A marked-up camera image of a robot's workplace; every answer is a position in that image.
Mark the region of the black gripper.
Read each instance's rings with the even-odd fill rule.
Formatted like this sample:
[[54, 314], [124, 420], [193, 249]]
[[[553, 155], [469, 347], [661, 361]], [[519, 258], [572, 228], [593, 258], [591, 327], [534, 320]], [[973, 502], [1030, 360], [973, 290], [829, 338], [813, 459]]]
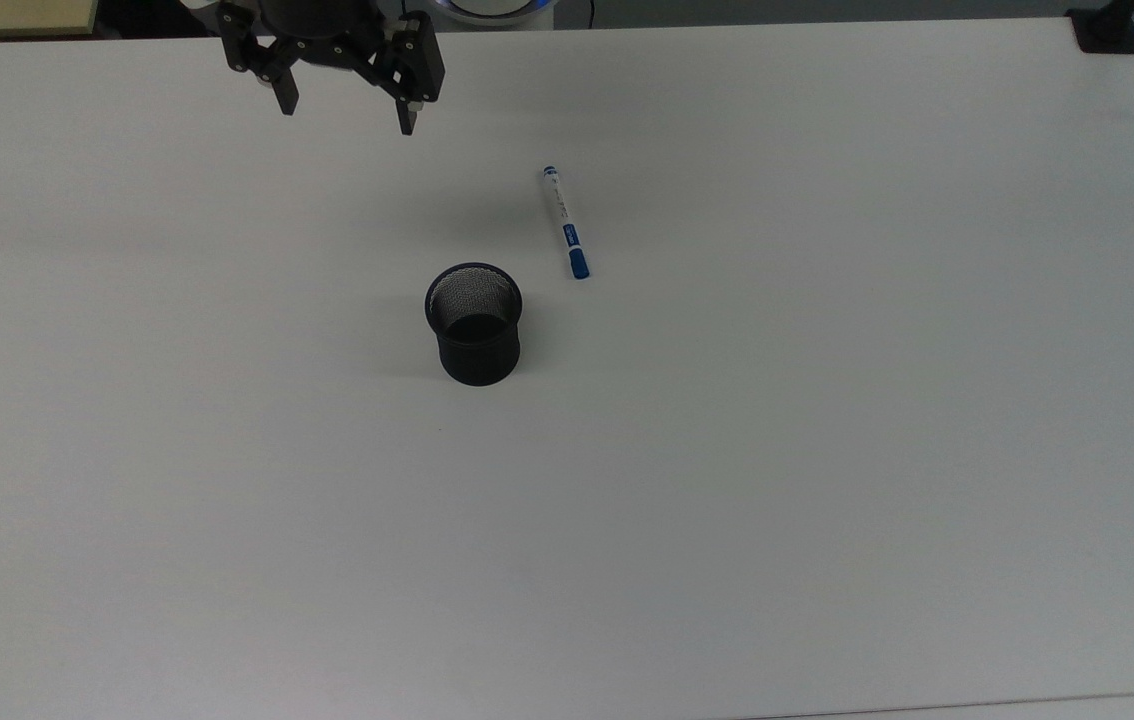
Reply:
[[257, 10], [219, 3], [218, 31], [228, 67], [273, 91], [287, 117], [299, 101], [294, 65], [319, 60], [325, 40], [335, 39], [338, 67], [393, 100], [403, 136], [442, 91], [442, 50], [428, 12], [374, 17], [374, 1], [261, 1]]

